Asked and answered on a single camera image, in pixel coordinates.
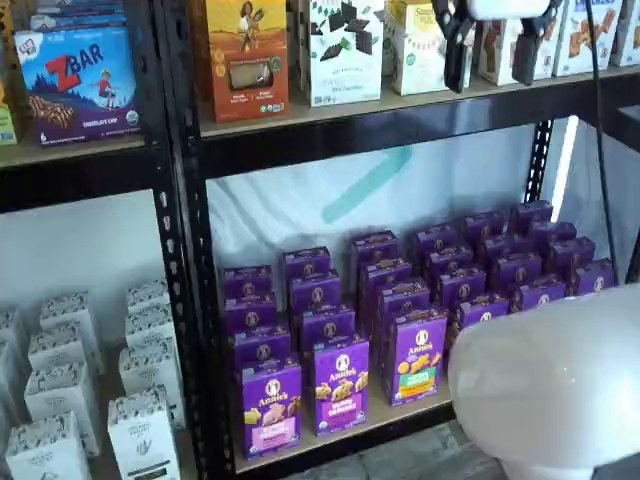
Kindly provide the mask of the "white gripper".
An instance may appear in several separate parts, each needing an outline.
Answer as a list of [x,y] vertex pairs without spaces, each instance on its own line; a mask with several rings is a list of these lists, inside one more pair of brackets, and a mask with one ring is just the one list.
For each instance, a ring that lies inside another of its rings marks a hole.
[[522,19],[523,31],[516,41],[512,77],[526,86],[533,83],[543,37],[541,19],[534,17],[547,10],[549,0],[469,0],[469,9],[466,1],[458,1],[451,9],[448,1],[433,0],[432,7],[446,43],[444,83],[449,90],[461,93],[464,89],[468,63],[465,39],[475,20]]

